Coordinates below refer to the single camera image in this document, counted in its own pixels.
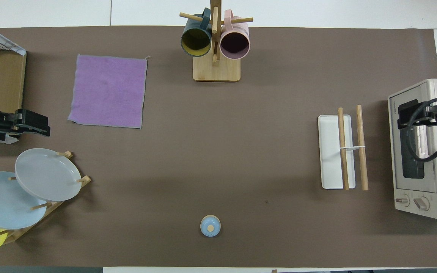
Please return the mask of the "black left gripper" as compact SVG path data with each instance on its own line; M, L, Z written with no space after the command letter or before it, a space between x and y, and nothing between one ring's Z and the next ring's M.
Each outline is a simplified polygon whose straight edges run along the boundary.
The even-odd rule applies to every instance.
M6 115L0 121L0 141L19 141L19 135L10 135L16 122L18 123L48 123L48 117L36 112L18 109L17 113ZM18 124L19 133L34 133L43 136L50 136L50 126L30 126L27 124Z

